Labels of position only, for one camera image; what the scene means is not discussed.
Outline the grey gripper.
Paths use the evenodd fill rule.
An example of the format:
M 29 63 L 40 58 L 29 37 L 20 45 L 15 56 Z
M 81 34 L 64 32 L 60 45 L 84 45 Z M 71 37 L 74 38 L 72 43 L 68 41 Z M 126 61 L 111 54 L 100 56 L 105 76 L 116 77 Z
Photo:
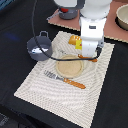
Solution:
M 103 38 L 95 37 L 82 37 L 82 55 L 84 57 L 92 57 L 97 47 L 102 48 L 104 46 Z

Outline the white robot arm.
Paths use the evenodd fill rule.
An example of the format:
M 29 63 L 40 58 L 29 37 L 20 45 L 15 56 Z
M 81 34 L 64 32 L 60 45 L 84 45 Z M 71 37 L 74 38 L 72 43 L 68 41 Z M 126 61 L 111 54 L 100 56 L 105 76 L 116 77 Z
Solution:
M 112 0 L 54 0 L 61 8 L 79 9 L 82 55 L 92 57 L 104 37 L 104 25 Z

